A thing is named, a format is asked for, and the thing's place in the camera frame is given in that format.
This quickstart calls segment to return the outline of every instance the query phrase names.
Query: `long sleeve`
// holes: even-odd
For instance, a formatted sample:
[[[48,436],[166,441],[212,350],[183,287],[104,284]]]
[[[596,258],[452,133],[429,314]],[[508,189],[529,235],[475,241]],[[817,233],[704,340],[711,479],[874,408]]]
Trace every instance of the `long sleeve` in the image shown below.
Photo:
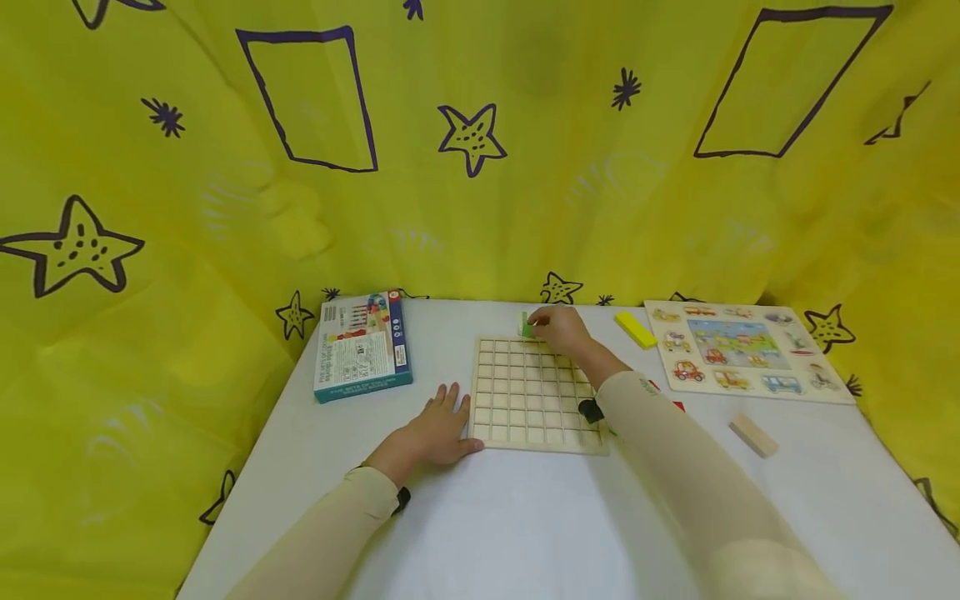
[[[227,600],[333,600],[396,507],[396,485],[386,475],[370,467],[352,470],[277,540]]]
[[[640,373],[611,376],[596,399],[627,460],[653,477],[714,598],[844,597],[723,447]]]

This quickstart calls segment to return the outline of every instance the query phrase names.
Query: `white table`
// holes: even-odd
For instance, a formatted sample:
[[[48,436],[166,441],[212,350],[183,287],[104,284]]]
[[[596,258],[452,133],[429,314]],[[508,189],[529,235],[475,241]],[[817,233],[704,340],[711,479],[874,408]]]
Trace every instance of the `white table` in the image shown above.
[[[440,382],[468,391],[476,335],[512,335],[530,308],[405,300],[415,383],[323,406],[312,394],[315,332],[179,599],[226,595]],[[621,309],[578,310],[594,337],[669,390],[656,349],[640,349],[613,321]],[[631,312],[649,324],[642,308]],[[946,598],[960,589],[960,549],[855,407],[669,394],[772,498],[851,600]],[[777,440],[777,454],[761,460],[736,438],[727,424],[738,412]],[[345,597],[698,597],[654,501],[612,446],[607,457],[487,449],[418,476],[405,513],[374,537]]]

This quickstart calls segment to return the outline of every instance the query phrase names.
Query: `yellow block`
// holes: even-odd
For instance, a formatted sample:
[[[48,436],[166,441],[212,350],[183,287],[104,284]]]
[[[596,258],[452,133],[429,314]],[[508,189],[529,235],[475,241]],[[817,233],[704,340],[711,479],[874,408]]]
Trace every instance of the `yellow block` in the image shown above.
[[[627,311],[617,313],[613,320],[617,322],[623,330],[627,332],[634,341],[640,344],[641,348],[647,349],[657,345],[657,338],[647,331],[646,327],[640,324],[640,321]]]

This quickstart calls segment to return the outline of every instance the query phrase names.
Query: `teal box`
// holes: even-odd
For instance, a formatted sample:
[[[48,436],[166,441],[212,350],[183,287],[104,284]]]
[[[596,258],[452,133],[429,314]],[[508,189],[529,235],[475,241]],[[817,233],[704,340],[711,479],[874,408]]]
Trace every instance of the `teal box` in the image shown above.
[[[414,382],[399,290],[324,302],[317,328],[321,404]]]

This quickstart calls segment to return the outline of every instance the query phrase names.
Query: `puzzle picture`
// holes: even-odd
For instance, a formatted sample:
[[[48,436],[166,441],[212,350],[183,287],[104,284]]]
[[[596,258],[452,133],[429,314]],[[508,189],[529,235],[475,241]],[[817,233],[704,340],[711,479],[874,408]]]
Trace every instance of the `puzzle picture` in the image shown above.
[[[673,390],[854,403],[789,308],[659,300],[644,306]]]
[[[578,410],[593,397],[584,373],[543,342],[480,337],[468,434],[487,447],[607,454],[606,425]]]

